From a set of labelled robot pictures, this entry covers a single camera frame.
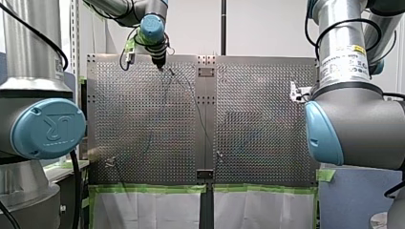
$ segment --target metal frame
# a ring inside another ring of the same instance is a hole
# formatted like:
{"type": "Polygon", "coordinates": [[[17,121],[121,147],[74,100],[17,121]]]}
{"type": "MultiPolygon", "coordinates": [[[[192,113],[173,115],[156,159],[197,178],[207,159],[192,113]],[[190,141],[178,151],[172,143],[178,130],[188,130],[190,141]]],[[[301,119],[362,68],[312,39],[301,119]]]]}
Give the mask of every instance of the metal frame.
{"type": "MultiPolygon", "coordinates": [[[[71,0],[71,67],[73,74],[76,79],[76,87],[75,87],[75,103],[81,108],[81,87],[80,87],[80,5],[81,1],[79,0],[71,0]]],[[[78,158],[81,158],[80,155],[80,146],[76,146],[76,154],[78,158]]]]}

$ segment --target perforated metal panel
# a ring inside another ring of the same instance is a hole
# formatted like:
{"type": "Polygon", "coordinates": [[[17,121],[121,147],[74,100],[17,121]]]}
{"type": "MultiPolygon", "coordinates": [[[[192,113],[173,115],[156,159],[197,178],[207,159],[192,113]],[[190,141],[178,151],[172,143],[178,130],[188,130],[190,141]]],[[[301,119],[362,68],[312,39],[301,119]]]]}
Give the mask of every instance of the perforated metal panel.
{"type": "Polygon", "coordinates": [[[289,82],[310,86],[315,73],[307,58],[218,57],[217,183],[315,184],[304,106],[289,99],[289,82]]]}
{"type": "Polygon", "coordinates": [[[117,55],[90,56],[91,183],[196,182],[196,58],[171,57],[160,72],[140,56],[124,72],[117,55]]]}
{"type": "Polygon", "coordinates": [[[315,185],[304,106],[289,100],[291,80],[313,84],[314,60],[211,58],[170,56],[159,72],[138,56],[124,72],[118,55],[90,56],[93,184],[195,184],[197,169],[214,169],[217,183],[315,185]]]}

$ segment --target cable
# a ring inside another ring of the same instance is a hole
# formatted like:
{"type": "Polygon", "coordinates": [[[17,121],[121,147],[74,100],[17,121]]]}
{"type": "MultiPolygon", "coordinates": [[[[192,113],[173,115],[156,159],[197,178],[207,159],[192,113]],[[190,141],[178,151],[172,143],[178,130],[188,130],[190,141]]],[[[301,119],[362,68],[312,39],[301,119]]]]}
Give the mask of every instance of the cable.
{"type": "Polygon", "coordinates": [[[383,96],[389,96],[389,97],[398,97],[402,98],[405,100],[405,94],[397,94],[397,93],[383,93],[383,96]]]}
{"type": "Polygon", "coordinates": [[[310,39],[309,36],[309,31],[308,31],[308,22],[309,22],[309,14],[310,14],[310,9],[312,7],[313,1],[312,0],[308,0],[308,6],[307,6],[307,15],[305,17],[305,37],[307,38],[307,40],[309,41],[309,43],[312,46],[315,46],[315,42],[312,41],[312,39],[310,39]]]}
{"type": "Polygon", "coordinates": [[[397,36],[396,36],[396,31],[395,31],[395,32],[394,32],[394,42],[393,42],[392,46],[390,47],[390,49],[387,51],[387,53],[385,53],[383,56],[381,56],[380,58],[378,58],[377,60],[375,60],[373,63],[371,63],[371,64],[369,64],[369,65],[370,65],[370,66],[376,65],[376,64],[378,64],[378,62],[380,62],[380,61],[383,60],[385,57],[387,57],[387,55],[390,54],[391,51],[394,49],[395,44],[396,44],[396,39],[397,39],[397,36]]]}
{"type": "Polygon", "coordinates": [[[70,155],[72,165],[74,167],[74,176],[75,176],[75,213],[72,228],[77,229],[81,211],[81,175],[75,151],[71,151],[70,155]]]}
{"type": "Polygon", "coordinates": [[[4,206],[4,204],[0,201],[0,210],[3,212],[3,215],[9,220],[10,224],[12,225],[12,228],[14,229],[20,229],[20,225],[18,224],[18,221],[15,219],[15,217],[9,212],[9,210],[4,206]]]}
{"type": "Polygon", "coordinates": [[[335,29],[337,26],[339,26],[341,24],[344,24],[344,23],[349,23],[349,22],[367,23],[367,24],[373,26],[375,28],[375,30],[377,31],[377,33],[378,33],[377,40],[375,41],[375,43],[371,47],[367,48],[366,51],[370,51],[370,50],[374,49],[379,44],[379,42],[381,41],[382,30],[381,30],[381,28],[379,28],[379,26],[374,21],[371,21],[371,20],[365,19],[365,18],[355,18],[355,19],[348,19],[348,20],[343,20],[343,21],[340,21],[340,22],[336,22],[336,23],[332,24],[331,26],[327,27],[324,31],[322,31],[322,33],[319,35],[318,39],[316,40],[315,54],[316,54],[316,58],[318,60],[320,60],[319,59],[320,44],[322,42],[322,39],[325,37],[325,35],[328,34],[328,32],[330,32],[331,30],[335,29]]]}
{"type": "Polygon", "coordinates": [[[0,3],[0,8],[6,12],[8,15],[10,15],[12,18],[17,20],[19,23],[21,23],[23,26],[25,26],[27,29],[29,29],[32,33],[34,33],[36,36],[41,38],[45,43],[47,43],[57,54],[59,54],[62,58],[64,63],[63,66],[63,71],[68,69],[69,67],[69,60],[66,54],[46,35],[44,35],[42,32],[38,31],[36,28],[32,27],[30,24],[22,20],[20,17],[18,17],[15,13],[13,13],[11,10],[9,10],[6,6],[3,5],[3,3],[0,3]]]}
{"type": "Polygon", "coordinates": [[[385,192],[384,197],[395,198],[394,196],[392,196],[392,194],[403,187],[405,187],[405,181],[400,182],[399,184],[397,184],[396,186],[385,192]]]}

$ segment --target metal clamp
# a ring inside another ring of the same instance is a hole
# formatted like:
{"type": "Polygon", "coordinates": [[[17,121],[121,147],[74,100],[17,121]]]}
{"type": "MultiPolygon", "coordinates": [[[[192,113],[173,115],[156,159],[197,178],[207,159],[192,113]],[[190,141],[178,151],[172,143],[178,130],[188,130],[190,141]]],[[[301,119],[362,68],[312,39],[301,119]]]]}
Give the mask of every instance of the metal clamp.
{"type": "Polygon", "coordinates": [[[308,102],[308,97],[310,96],[310,90],[312,87],[297,88],[293,81],[290,82],[290,93],[289,98],[295,103],[306,103],[308,102]]]}

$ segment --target white wall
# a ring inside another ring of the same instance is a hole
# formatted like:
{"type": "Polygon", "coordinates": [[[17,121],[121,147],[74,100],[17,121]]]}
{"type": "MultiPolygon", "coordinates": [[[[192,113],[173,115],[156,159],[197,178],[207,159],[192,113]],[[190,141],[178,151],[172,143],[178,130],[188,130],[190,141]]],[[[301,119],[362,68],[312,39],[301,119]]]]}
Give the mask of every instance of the white wall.
{"type": "MultiPolygon", "coordinates": [[[[306,7],[307,1],[303,0],[228,0],[227,54],[314,57],[314,47],[304,34],[306,7]]],[[[120,53],[129,31],[108,22],[107,52],[120,53]]],[[[167,32],[177,54],[220,53],[221,1],[171,0],[167,32]]],[[[309,33],[316,40],[318,27],[312,21],[309,33]]],[[[405,80],[402,82],[400,77],[399,56],[403,54],[400,51],[405,51],[401,28],[398,36],[394,50],[385,60],[383,74],[373,78],[373,83],[386,92],[397,92],[402,84],[405,90],[405,80]]]]}
{"type": "MultiPolygon", "coordinates": [[[[166,32],[176,54],[220,53],[220,22],[221,0],[169,1],[166,32]]],[[[107,52],[121,52],[130,31],[109,21],[107,52]]]]}

